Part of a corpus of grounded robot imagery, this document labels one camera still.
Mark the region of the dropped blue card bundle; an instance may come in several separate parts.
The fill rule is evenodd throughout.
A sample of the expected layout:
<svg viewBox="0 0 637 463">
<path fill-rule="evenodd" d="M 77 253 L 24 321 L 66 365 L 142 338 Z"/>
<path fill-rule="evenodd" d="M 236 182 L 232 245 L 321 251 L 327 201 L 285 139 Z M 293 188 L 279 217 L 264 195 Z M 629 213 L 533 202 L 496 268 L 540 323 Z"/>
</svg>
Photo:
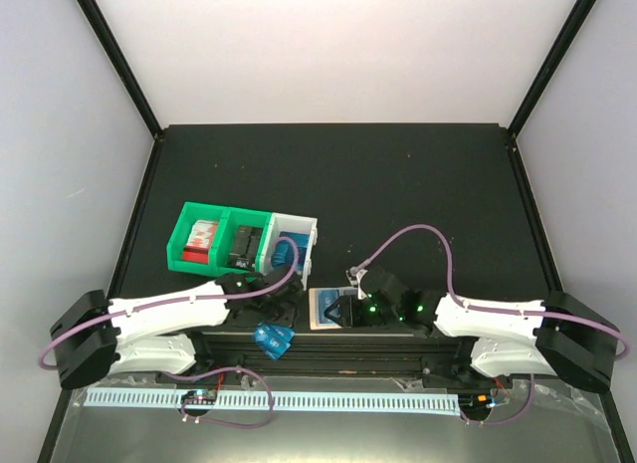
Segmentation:
<svg viewBox="0 0 637 463">
<path fill-rule="evenodd" d="M 276 325 L 260 325 L 253 333 L 257 346 L 272 360 L 278 360 L 292 344 L 295 332 Z"/>
</svg>

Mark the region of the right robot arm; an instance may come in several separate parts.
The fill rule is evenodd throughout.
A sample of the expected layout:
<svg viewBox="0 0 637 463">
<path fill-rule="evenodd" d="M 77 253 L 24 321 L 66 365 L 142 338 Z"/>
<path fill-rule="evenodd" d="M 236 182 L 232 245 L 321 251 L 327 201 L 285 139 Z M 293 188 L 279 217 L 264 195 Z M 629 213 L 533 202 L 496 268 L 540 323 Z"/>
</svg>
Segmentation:
<svg viewBox="0 0 637 463">
<path fill-rule="evenodd" d="M 449 340 L 453 348 L 425 355 L 426 382 L 478 390 L 533 374 L 588 392 L 610 388 L 617 329 L 569 294 L 528 302 L 453 297 L 411 289 L 380 267 L 358 272 L 351 283 L 311 290 L 312 329 L 404 330 Z"/>
</svg>

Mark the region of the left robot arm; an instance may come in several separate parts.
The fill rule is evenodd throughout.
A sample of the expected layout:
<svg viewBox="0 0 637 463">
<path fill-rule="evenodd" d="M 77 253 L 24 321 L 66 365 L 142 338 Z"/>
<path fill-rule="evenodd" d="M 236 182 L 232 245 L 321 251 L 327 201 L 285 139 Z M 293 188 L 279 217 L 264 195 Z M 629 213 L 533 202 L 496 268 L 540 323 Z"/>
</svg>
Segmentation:
<svg viewBox="0 0 637 463">
<path fill-rule="evenodd" d="M 146 298 L 108 299 L 102 290 L 89 291 L 51 326 L 39 364 L 55 371 L 67 390 L 130 372 L 183 374 L 201 382 L 212 374 L 214 359 L 199 330 L 288 326 L 306 286 L 305 277 L 284 266 L 267 274 L 225 274 Z"/>
</svg>

